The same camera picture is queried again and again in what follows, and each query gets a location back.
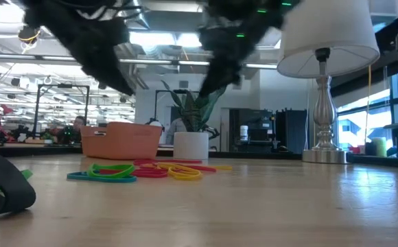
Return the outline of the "table lamp with white shade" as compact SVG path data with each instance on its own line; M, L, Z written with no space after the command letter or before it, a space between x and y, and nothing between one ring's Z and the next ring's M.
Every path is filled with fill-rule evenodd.
M333 143L336 122L330 83L379 59L368 0L302 0L285 16L277 71L289 78L315 79L314 123L318 143L303 152L307 163L345 164Z

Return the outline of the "person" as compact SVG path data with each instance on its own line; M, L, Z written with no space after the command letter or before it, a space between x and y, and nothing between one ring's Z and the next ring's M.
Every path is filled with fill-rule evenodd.
M80 143L81 142L81 133L80 129L82 126L86 125L86 119L83 116L77 116L74 119L73 122L73 127L72 127L72 132L71 132L71 141L74 143Z
M168 145L173 145L174 144L174 134L176 132L186 132L186 127L182 121L181 118L175 119L170 127L169 130L166 133L166 137L165 137L165 143Z

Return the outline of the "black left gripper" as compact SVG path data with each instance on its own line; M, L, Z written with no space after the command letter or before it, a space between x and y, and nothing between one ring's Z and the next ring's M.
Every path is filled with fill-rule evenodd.
M85 74L120 93L133 95L134 90L119 70L115 52L116 46L129 39L129 29L123 19L82 21L76 30L67 34L64 46L82 65Z

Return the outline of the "yellow-green cup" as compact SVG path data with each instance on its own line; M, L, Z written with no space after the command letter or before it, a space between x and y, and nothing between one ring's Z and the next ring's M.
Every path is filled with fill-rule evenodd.
M386 149L386 138L385 137L375 137L371 139L375 146L375 155L380 157L387 157Z

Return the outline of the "snake plant in white pot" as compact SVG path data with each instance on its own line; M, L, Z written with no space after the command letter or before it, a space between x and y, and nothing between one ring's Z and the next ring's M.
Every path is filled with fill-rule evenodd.
M162 80L178 107L180 118L186 131L174 133L174 158L180 160L207 160L209 157L209 139L218 137L219 132L207 125L214 106L226 90L222 87L208 96L194 96L185 91L180 97Z

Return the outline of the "black wide rubber band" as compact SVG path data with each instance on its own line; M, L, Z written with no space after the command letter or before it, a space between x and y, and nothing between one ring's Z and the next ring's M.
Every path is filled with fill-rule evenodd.
M31 207L36 192L9 160L0 156L0 215L19 212Z

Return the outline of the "blue rubber band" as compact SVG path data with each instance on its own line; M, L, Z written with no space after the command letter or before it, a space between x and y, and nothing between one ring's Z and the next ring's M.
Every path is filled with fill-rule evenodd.
M136 176L126 176L124 178L106 178L99 176L89 176L86 172L71 172L67 174L68 180L85 180L101 183L134 183L137 182Z

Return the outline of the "black rack frame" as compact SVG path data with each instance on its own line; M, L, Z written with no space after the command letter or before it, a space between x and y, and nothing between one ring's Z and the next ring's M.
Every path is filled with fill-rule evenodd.
M87 123L87 116L88 116L88 109L89 109L89 96L90 96L90 86L86 85L73 85L73 84L65 84L65 83L59 83L59 84L39 84L37 93L36 93L36 104L35 104L35 113L34 113L34 125L32 128L32 136L36 137L38 132L37 132L37 123L38 123L38 109L40 106L40 98L52 87L57 87L59 89L72 89L73 87L75 88L84 88L86 89L86 93L83 94L83 96L86 97L85 100L85 108L84 108L84 120L85 123Z

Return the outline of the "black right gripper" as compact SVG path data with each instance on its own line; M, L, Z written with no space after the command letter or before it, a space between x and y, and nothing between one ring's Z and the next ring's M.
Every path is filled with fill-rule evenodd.
M250 16L233 26L201 26L199 40L212 57L199 96L206 97L229 84L239 84L239 64L255 50L271 27L281 29L280 16Z

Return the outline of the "orange plastic bin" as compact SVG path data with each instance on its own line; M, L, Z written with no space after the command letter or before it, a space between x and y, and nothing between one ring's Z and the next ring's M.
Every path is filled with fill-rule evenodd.
M111 160L154 159L162 127L110 122L106 127L80 128L82 152L87 157Z

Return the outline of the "black cabinet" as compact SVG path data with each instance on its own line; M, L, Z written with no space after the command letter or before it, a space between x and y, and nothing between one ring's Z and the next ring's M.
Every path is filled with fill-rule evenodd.
M275 113L275 134L278 146L301 154L306 142L306 110L284 109Z
M248 126L248 140L241 141L240 126ZM274 114L271 110L234 108L229 110L229 152L271 153Z

